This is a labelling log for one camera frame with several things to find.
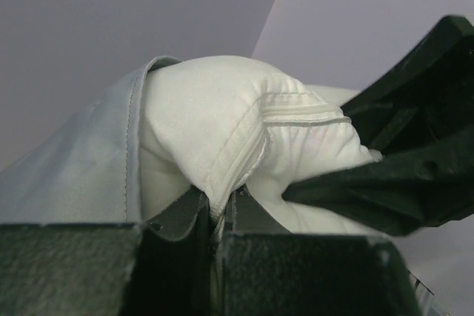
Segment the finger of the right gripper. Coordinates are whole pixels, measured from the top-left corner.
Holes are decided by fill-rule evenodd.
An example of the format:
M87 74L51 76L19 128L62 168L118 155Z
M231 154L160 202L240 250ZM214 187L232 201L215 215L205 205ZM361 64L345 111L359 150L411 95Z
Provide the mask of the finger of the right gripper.
M463 220L473 215L473 126L379 162L291 184L283 198L392 236Z
M383 153L423 147L473 124L473 25L440 19L386 74L342 107Z

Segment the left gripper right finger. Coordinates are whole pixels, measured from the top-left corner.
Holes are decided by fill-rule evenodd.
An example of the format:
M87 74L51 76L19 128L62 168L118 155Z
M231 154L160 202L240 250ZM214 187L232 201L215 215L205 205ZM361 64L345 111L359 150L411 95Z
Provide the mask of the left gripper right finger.
M389 240L291 234L244 189L227 203L216 262L221 315L421 314Z

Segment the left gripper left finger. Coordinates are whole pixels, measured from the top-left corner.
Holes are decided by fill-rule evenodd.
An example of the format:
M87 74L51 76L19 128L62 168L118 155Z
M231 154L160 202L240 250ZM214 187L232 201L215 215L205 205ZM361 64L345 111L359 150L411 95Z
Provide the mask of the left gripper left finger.
M207 315L209 204L189 189L146 223L4 224L3 315Z

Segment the grey pillowcase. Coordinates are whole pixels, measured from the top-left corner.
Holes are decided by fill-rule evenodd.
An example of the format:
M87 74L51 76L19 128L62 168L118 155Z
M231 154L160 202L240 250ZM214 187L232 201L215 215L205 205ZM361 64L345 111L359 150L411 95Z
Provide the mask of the grey pillowcase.
M2 223L141 221L139 120L161 56L119 79L42 145L1 172Z

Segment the white pillow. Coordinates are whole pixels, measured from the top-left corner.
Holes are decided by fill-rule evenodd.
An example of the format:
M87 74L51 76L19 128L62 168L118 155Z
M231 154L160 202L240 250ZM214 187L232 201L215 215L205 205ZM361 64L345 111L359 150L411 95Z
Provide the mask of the white pillow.
M245 186L290 232L373 234L334 212L282 198L297 181L381 159L361 144L341 110L355 95L302 84L238 56L197 58L149 72L140 118L144 219L195 186L219 223L231 194Z

